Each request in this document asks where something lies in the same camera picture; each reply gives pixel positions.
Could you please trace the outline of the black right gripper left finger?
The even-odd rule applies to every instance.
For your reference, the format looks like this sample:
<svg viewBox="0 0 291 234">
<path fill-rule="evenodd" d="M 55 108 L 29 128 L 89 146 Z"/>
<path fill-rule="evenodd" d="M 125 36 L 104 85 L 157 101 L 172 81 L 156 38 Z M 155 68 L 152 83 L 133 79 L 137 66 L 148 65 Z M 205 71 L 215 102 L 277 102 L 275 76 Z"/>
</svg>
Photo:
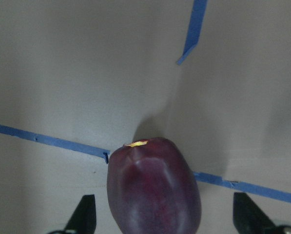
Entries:
<svg viewBox="0 0 291 234">
<path fill-rule="evenodd" d="M 94 234 L 96 226 L 95 195 L 84 195 L 63 231 L 65 234 Z"/>
</svg>

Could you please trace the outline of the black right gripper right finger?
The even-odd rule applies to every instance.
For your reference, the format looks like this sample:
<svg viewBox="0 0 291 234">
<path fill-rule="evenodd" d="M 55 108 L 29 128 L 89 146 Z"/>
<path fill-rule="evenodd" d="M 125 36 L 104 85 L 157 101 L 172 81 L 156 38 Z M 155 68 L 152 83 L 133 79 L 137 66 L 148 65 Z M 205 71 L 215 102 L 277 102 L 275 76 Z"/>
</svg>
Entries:
<svg viewBox="0 0 291 234">
<path fill-rule="evenodd" d="M 246 194 L 233 194 L 233 224 L 239 234 L 265 234 L 276 225 Z"/>
</svg>

